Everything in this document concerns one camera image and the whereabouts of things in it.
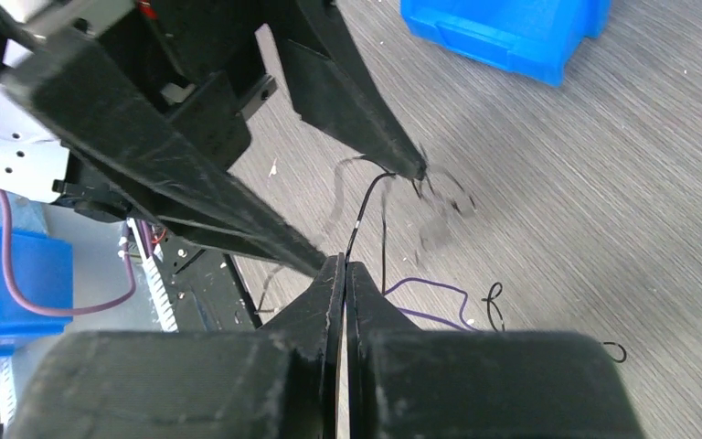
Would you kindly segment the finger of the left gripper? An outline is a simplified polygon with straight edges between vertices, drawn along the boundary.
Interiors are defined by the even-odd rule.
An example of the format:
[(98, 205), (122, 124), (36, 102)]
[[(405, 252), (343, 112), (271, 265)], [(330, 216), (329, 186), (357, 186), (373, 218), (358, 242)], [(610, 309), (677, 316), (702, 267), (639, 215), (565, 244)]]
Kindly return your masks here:
[(281, 1), (278, 53), (305, 123), (407, 179), (423, 179), (425, 159), (379, 93), (331, 1)]
[(0, 88), (176, 236), (309, 276), (324, 263), (302, 233), (177, 131), (94, 39), (72, 28), (49, 37), (0, 74)]

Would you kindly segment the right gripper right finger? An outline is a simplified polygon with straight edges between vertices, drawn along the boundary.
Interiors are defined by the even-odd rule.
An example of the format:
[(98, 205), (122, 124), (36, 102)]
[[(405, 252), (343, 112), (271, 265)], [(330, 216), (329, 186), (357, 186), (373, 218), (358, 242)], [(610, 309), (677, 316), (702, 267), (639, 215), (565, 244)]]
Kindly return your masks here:
[(640, 438), (615, 364), (574, 332), (417, 327), (367, 267), (346, 269), (355, 438)]

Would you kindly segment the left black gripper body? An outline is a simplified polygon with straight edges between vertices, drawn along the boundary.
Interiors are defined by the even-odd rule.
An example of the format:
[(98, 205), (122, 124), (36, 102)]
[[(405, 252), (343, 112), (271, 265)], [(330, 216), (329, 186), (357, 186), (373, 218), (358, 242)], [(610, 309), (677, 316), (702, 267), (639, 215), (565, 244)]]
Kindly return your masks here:
[[(55, 35), (72, 28), (97, 41), (177, 131), (230, 173), (250, 146), (248, 118), (268, 96), (261, 23), (249, 1), (136, 1), (106, 29), (77, 19)], [(58, 190), (61, 206), (96, 220), (148, 220), (73, 153)]]

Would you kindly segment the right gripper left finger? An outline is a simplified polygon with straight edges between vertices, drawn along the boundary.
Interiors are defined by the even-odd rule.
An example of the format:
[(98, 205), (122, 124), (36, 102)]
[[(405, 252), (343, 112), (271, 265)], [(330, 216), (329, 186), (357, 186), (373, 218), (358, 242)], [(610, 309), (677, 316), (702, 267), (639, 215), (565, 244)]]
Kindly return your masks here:
[(9, 438), (333, 438), (346, 264), (254, 331), (75, 332), (24, 389)]

